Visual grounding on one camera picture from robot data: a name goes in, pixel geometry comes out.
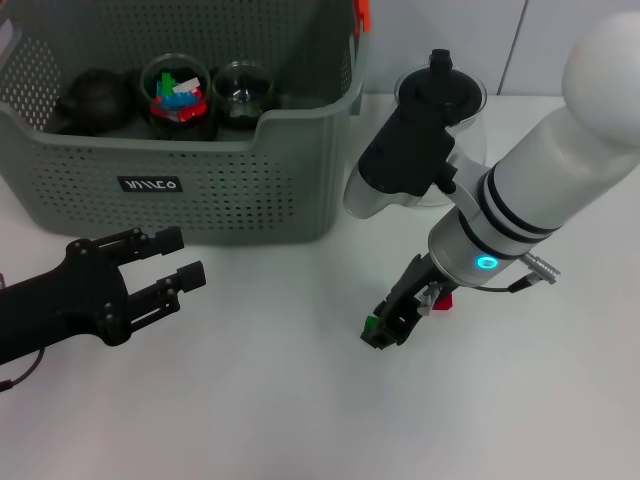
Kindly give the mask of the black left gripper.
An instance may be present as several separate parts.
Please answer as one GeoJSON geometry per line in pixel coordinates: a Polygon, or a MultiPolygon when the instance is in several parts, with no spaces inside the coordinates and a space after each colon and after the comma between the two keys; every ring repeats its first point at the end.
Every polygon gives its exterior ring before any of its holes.
{"type": "Polygon", "coordinates": [[[179,293],[206,284],[200,261],[179,268],[128,297],[119,266],[184,248],[179,227],[145,233],[140,227],[79,239],[53,270],[1,290],[3,364],[77,335],[117,346],[180,310],[179,293]]]}

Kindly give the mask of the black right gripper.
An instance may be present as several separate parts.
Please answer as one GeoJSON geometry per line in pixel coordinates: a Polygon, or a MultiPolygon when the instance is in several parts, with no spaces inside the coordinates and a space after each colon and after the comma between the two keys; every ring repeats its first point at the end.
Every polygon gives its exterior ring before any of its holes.
{"type": "Polygon", "coordinates": [[[431,284],[440,289],[437,300],[454,290],[454,282],[438,269],[429,254],[416,255],[387,295],[379,315],[367,316],[360,338],[379,350],[401,346],[423,317],[418,312],[419,296],[431,284]]]}

